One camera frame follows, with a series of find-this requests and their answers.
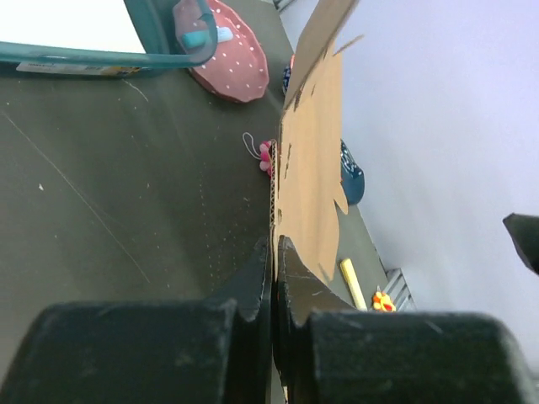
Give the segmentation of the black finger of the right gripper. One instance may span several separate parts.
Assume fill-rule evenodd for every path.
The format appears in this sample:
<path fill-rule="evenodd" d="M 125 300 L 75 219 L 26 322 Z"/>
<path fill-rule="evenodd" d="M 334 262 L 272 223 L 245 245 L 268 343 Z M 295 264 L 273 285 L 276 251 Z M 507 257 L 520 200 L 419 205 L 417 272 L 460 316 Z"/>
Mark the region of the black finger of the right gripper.
<path fill-rule="evenodd" d="M 520 260 L 531 272 L 539 274 L 539 217 L 512 213 L 503 223 Z"/>

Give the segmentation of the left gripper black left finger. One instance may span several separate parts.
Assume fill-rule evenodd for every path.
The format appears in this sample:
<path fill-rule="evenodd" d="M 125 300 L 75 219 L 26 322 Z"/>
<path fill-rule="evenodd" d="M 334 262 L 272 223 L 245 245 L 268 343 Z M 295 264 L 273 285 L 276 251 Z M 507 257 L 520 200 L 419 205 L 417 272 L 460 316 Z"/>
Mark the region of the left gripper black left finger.
<path fill-rule="evenodd" d="M 30 324 L 4 403 L 267 403 L 270 247 L 201 300 L 70 302 Z"/>

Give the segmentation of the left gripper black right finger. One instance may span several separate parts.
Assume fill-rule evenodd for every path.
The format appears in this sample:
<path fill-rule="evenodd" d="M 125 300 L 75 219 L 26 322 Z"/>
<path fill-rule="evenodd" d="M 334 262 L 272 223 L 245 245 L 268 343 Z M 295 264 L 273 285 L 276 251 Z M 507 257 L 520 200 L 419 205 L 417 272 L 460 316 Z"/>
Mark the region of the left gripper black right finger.
<path fill-rule="evenodd" d="M 358 311 L 275 249 L 275 364 L 291 403 L 534 403 L 506 326 L 476 313 Z"/>

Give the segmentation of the brown cardboard box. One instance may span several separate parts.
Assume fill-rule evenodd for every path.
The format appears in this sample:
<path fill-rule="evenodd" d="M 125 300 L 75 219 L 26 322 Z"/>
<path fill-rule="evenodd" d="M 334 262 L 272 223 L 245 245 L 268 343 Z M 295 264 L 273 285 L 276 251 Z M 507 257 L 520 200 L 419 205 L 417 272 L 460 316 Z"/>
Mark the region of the brown cardboard box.
<path fill-rule="evenodd" d="M 320 1 L 298 40 L 277 141 L 272 241 L 289 238 L 307 269 L 334 278 L 341 185 L 343 52 L 335 46 L 355 1 Z"/>

